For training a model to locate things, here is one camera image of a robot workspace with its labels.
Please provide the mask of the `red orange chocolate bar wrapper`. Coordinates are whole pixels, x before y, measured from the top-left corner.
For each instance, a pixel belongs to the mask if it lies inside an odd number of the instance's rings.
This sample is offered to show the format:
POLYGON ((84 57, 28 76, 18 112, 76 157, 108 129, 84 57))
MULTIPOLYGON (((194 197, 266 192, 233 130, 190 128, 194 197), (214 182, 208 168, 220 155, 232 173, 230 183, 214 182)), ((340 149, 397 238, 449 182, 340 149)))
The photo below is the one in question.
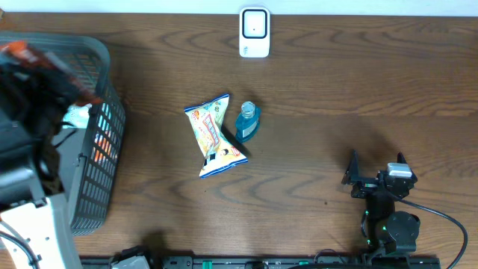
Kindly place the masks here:
POLYGON ((65 96, 71 104, 85 106, 102 102, 53 52, 41 52, 25 41, 18 40, 2 45, 1 56, 7 58, 11 67, 19 67, 19 72, 44 77, 50 83, 47 88, 57 96, 65 96))

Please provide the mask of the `mint green wipes pack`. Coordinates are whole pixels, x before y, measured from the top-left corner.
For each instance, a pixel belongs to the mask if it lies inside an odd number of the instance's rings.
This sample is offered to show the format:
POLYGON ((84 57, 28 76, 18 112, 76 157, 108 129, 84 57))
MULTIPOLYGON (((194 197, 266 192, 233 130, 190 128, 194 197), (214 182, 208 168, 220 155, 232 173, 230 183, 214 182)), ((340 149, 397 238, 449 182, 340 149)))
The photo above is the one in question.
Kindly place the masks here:
POLYGON ((67 126, 67 128, 86 129, 90 119, 89 112, 91 108, 91 104, 84 106, 71 105, 63 117, 64 122, 70 123, 70 126, 67 126))

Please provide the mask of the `blue mouthwash bottle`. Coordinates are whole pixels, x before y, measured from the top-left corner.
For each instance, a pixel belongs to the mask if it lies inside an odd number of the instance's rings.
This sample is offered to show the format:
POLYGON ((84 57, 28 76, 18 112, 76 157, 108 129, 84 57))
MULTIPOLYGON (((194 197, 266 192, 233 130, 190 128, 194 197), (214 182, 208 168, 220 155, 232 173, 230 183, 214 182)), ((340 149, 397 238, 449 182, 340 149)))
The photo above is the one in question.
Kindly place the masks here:
POLYGON ((247 101, 242 104, 241 111, 235 122, 237 129, 235 138, 240 143, 250 140, 260 126, 261 109, 253 102, 247 101))

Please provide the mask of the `yellow snack chips bag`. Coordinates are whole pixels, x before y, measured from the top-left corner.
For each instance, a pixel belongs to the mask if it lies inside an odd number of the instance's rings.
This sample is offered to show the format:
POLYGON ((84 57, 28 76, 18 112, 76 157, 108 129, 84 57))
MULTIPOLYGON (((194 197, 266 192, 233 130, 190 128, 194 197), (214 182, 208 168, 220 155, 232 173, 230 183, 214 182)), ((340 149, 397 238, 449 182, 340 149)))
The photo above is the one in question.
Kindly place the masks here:
POLYGON ((247 157, 233 146, 221 131, 229 97, 230 95, 225 93, 201 105, 184 108, 204 156, 199 172, 201 179, 248 162, 247 157))

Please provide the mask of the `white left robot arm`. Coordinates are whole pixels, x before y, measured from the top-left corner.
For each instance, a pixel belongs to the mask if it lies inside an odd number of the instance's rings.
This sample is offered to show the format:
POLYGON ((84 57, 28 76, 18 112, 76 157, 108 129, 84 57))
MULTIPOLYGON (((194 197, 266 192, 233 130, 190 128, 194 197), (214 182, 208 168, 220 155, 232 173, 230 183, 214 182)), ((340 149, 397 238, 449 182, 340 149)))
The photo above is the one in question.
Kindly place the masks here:
POLYGON ((17 268, 80 268, 53 142, 81 91, 56 67, 1 56, 1 242, 17 268))

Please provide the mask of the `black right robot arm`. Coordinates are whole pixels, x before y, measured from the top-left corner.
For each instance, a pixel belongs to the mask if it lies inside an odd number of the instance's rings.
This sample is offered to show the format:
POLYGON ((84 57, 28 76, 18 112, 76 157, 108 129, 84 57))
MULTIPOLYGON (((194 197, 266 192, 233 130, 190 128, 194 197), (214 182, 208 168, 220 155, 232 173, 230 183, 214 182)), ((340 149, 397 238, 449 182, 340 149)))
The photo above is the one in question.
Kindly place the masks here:
POLYGON ((351 197, 365 200, 361 232, 375 256, 407 254, 417 249, 419 217, 395 209, 395 203, 407 197, 417 181, 402 153, 376 176, 365 177, 359 172, 358 154, 352 151, 341 183, 352 187, 351 197))

